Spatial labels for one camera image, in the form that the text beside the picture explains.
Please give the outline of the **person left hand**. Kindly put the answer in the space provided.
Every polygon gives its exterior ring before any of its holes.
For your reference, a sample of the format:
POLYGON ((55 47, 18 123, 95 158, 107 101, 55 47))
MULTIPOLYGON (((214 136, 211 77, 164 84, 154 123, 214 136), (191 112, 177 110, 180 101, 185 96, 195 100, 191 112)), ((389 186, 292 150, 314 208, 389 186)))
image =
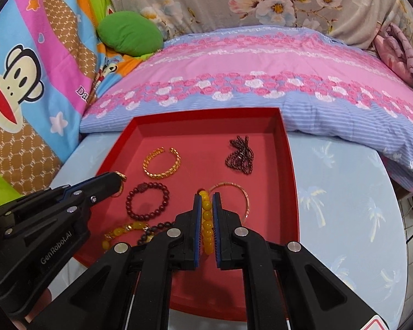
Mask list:
POLYGON ((13 320, 12 323, 19 330, 26 330, 29 323, 39 315, 52 301, 52 295, 49 289, 45 290, 40 299, 35 303, 32 311, 24 317, 23 320, 13 320))

